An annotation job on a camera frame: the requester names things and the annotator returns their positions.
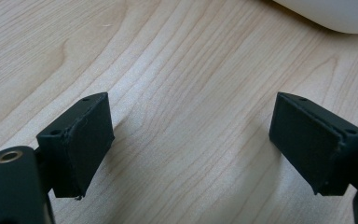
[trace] white plastic object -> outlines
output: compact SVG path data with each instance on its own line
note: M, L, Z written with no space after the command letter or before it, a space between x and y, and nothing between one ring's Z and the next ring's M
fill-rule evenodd
M358 0L274 0L329 29L358 34Z

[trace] wood grain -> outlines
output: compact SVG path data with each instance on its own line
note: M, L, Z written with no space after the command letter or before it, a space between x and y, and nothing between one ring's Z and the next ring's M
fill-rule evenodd
M0 150L108 91L117 139L57 223L352 223L269 142L277 91L358 126L358 35L267 0L0 1Z

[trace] light wood tabletop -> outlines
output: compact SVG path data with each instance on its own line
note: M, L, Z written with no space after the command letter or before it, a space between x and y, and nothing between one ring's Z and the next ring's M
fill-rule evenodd
M353 223L268 133L278 91L358 126L358 35L267 0L0 1L0 150L102 91L116 140L57 223Z

